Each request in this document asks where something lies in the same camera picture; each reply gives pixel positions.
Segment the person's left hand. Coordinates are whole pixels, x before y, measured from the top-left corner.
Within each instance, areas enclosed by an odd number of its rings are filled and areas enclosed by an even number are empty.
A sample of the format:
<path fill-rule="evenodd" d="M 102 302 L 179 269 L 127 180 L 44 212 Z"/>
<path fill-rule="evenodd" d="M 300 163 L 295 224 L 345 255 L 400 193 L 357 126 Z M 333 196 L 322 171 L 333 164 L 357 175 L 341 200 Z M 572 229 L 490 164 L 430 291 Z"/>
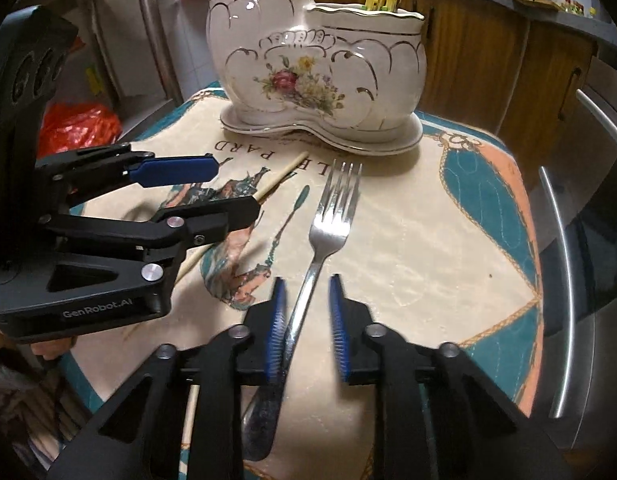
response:
<path fill-rule="evenodd" d="M 74 347 L 76 341 L 77 336 L 34 342 L 34 344 L 31 344 L 31 350 L 34 356 L 40 356 L 46 361 L 51 361 L 69 352 Z M 14 349 L 16 348 L 16 344 L 0 330 L 0 349 L 1 348 Z"/>

